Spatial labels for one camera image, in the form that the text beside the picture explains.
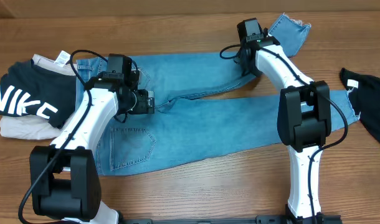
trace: wooden floor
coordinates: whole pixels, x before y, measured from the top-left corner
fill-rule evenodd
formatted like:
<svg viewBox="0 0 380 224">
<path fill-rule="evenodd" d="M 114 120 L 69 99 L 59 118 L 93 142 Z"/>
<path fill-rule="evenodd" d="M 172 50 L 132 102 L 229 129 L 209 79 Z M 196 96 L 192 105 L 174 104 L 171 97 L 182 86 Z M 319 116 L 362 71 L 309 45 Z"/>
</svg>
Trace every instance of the wooden floor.
<svg viewBox="0 0 380 224">
<path fill-rule="evenodd" d="M 101 54 L 217 52 L 238 43 L 236 24 L 257 17 L 262 26 L 279 13 L 213 16 L 92 17 L 0 20 L 0 77 L 16 61 L 40 54 L 56 58 L 61 50 Z M 380 77 L 380 12 L 291 13 L 310 22 L 307 42 L 292 61 L 314 80 L 343 89 L 342 67 Z M 241 90 L 216 98 L 274 94 L 262 77 Z M 342 130 L 328 142 L 338 139 Z M 17 208 L 28 189 L 29 153 L 49 141 L 0 137 L 0 223 L 19 223 Z M 223 218 L 284 213 L 290 192 L 290 161 L 282 144 L 194 162 L 131 177 L 102 177 L 103 201 L 127 218 Z M 320 170 L 324 213 L 344 223 L 380 223 L 380 145 L 361 123 L 346 140 L 327 150 Z M 24 216 L 34 215 L 28 201 Z"/>
</svg>

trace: white cloth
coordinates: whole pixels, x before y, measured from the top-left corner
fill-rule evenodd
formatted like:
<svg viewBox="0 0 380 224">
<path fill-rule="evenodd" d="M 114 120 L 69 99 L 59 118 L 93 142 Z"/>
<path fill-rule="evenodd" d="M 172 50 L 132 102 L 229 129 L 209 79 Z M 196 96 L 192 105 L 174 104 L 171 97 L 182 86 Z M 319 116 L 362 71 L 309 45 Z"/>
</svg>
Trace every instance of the white cloth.
<svg viewBox="0 0 380 224">
<path fill-rule="evenodd" d="M 53 60 L 35 54 L 32 58 L 34 65 L 63 75 L 75 75 L 70 65 L 58 66 Z M 62 129 L 53 128 L 46 119 L 35 115 L 21 117 L 2 116 L 0 120 L 1 136 L 7 138 L 41 140 L 52 139 L 60 135 L 68 125 L 71 117 L 65 122 Z"/>
</svg>

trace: black t-shirt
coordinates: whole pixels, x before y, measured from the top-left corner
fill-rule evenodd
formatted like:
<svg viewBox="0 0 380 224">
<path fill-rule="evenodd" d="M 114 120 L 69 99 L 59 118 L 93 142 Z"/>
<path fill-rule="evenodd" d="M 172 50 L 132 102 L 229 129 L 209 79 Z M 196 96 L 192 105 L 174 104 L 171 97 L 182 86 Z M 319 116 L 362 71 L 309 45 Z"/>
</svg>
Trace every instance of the black t-shirt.
<svg viewBox="0 0 380 224">
<path fill-rule="evenodd" d="M 38 115 L 61 128 L 75 110 L 74 76 L 16 62 L 0 82 L 0 115 Z"/>
<path fill-rule="evenodd" d="M 359 87 L 349 93 L 349 100 L 355 113 L 360 113 L 360 122 L 380 142 L 380 78 L 360 75 L 345 68 L 342 68 L 340 78 L 348 90 L 352 89 L 348 80 L 358 81 Z"/>
</svg>

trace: garment label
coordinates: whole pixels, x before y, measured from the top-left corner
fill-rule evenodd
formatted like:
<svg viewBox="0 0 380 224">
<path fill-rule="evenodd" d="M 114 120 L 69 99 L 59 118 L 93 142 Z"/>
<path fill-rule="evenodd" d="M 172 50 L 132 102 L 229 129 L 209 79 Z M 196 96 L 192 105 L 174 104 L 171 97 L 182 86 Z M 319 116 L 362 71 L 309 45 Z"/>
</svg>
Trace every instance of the garment label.
<svg viewBox="0 0 380 224">
<path fill-rule="evenodd" d="M 348 80 L 346 85 L 349 87 L 359 88 L 359 82 L 356 80 Z"/>
<path fill-rule="evenodd" d="M 63 67 L 70 60 L 70 57 L 70 54 L 62 50 L 54 63 L 60 67 Z"/>
</svg>

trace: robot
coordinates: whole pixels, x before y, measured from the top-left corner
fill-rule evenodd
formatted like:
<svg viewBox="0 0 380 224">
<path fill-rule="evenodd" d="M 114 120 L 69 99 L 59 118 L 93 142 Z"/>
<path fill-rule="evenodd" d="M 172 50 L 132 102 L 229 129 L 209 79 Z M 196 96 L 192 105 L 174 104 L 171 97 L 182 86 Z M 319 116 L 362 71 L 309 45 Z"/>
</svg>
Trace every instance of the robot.
<svg viewBox="0 0 380 224">
<path fill-rule="evenodd" d="M 84 83 L 85 94 L 63 133 L 50 146 L 36 146 L 30 155 L 31 188 L 24 196 L 22 209 L 32 194 L 33 209 L 37 215 L 46 215 L 54 223 L 129 224 L 129 223 L 292 223 L 339 224 L 340 216 L 322 214 L 318 200 L 318 173 L 321 153 L 339 144 L 348 132 L 348 124 L 341 110 L 330 100 L 330 89 L 324 81 L 314 82 L 304 75 L 285 56 L 280 42 L 262 30 L 258 20 L 248 19 L 237 25 L 240 44 L 224 48 L 221 57 L 238 60 L 244 71 L 258 76 L 264 73 L 280 92 L 277 129 L 290 155 L 291 191 L 285 215 L 257 216 L 256 219 L 213 220 L 125 220 L 119 211 L 108 208 L 101 201 L 101 186 L 93 157 L 97 142 L 107 123 L 119 114 L 154 113 L 154 93 L 138 90 L 139 71 L 131 58 L 110 54 L 107 71 Z M 223 57 L 223 51 L 240 47 L 233 57 Z M 312 106 L 302 112 L 302 105 Z M 331 133 L 333 106 L 341 115 L 344 135 L 338 141 L 326 144 Z M 70 172 L 71 180 L 55 179 L 53 173 Z"/>
</svg>

